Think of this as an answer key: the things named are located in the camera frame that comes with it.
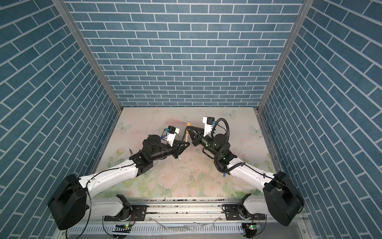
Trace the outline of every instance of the brick wallpaper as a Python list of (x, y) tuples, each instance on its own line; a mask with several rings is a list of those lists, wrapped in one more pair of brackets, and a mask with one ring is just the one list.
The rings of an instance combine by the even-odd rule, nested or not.
[(0, 36), (0, 238), (51, 238), (47, 200), (117, 112), (50, 0), (0, 0)]
[(65, 2), (123, 106), (257, 106), (302, 0)]
[(381, 13), (315, 0), (263, 111), (318, 238), (382, 238)]

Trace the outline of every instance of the table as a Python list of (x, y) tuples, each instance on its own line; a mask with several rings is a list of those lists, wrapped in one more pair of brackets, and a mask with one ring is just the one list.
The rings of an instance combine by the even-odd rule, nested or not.
[[(118, 119), (96, 172), (115, 166), (142, 149), (148, 135), (161, 135), (169, 125), (180, 129), (187, 126), (204, 128), (203, 116), (225, 118), (230, 126), (230, 150), (243, 161), (260, 169), (274, 172), (268, 149), (251, 107), (190, 107), (190, 108), (124, 108)], [(217, 127), (217, 133), (224, 132)], [(218, 172), (212, 159), (202, 153), (202, 147), (192, 144), (174, 159), (172, 156), (154, 162), (146, 173), (118, 183), (96, 197), (123, 194), (134, 198), (168, 197), (242, 197), (245, 193), (261, 194), (249, 183)]]

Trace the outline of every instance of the black mounting plate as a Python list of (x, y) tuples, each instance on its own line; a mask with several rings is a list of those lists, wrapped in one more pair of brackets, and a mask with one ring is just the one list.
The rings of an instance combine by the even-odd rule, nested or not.
[[(227, 221), (243, 220), (243, 218), (239, 214), (237, 207), (238, 206), (236, 204), (222, 205), (225, 214), (225, 219)], [(256, 213), (254, 216), (254, 220), (265, 220), (265, 214)]]
[[(147, 206), (146, 205), (132, 205), (133, 211), (135, 211), (135, 221), (144, 221), (145, 216), (146, 216), (146, 210)], [(118, 221), (119, 220), (119, 214), (116, 216), (105, 216), (104, 221)]]

